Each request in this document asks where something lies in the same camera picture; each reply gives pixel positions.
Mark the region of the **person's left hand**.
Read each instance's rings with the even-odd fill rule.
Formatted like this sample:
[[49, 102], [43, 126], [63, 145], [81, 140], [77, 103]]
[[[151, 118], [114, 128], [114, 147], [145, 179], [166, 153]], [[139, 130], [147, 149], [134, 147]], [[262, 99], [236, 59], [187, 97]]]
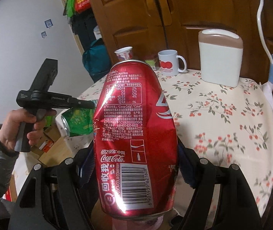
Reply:
[[[45, 117], [56, 115], [55, 110], [47, 111]], [[26, 111], [24, 108], [12, 110], [8, 113], [5, 121], [0, 129], [0, 142], [9, 152], [14, 152], [16, 138], [19, 131], [19, 126], [22, 122], [33, 125], [33, 130], [27, 134], [28, 143], [35, 145], [43, 136], [43, 128], [46, 124], [46, 118], [43, 117], [40, 121], [36, 117]]]

